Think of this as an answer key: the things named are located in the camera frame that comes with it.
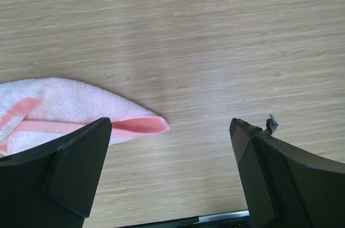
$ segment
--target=towel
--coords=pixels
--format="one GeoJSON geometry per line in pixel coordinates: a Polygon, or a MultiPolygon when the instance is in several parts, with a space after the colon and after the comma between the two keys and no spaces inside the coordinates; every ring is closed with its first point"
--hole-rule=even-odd
{"type": "Polygon", "coordinates": [[[31,79],[0,84],[0,153],[11,155],[110,118],[110,145],[169,129],[160,116],[114,93],[74,80],[31,79]]]}

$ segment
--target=wooden surface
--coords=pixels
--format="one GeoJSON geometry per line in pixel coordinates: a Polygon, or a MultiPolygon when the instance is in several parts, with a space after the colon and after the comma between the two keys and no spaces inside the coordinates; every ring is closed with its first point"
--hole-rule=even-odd
{"type": "Polygon", "coordinates": [[[103,228],[246,208],[233,117],[345,162],[345,0],[0,0],[0,82],[63,77],[171,124],[109,149],[103,228]]]}

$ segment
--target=cloth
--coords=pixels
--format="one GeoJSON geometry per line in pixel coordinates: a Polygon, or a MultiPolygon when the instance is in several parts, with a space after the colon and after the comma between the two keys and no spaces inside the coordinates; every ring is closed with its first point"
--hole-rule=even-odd
{"type": "Polygon", "coordinates": [[[110,145],[169,129],[160,116],[116,94],[74,80],[0,84],[0,153],[28,150],[101,117],[113,124],[110,145]]]}

